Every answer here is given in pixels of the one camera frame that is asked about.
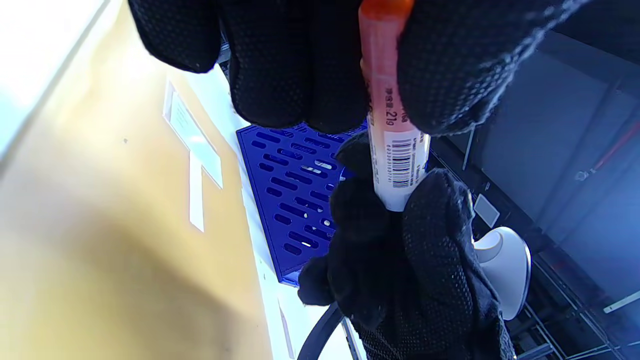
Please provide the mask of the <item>person's right hand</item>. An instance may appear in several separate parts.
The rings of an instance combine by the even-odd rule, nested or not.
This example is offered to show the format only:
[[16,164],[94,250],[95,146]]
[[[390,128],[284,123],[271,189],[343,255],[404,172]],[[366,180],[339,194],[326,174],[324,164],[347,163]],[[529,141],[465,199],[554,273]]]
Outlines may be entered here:
[[298,277],[304,305],[337,303],[370,360],[512,360],[498,295],[472,244],[467,187],[434,168],[402,212],[374,190],[366,131],[336,158],[352,173],[336,185],[327,255]]

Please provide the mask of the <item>person's left hand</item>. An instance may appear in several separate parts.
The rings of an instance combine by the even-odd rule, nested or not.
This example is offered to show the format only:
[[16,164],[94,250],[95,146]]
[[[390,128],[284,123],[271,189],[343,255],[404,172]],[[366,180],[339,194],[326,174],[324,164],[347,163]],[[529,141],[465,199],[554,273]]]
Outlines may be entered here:
[[[547,32],[583,0],[417,0],[398,44],[399,95],[432,136],[484,123]],[[342,133],[364,121],[359,0],[130,0],[146,50],[204,74],[230,46],[230,96],[249,123]]]

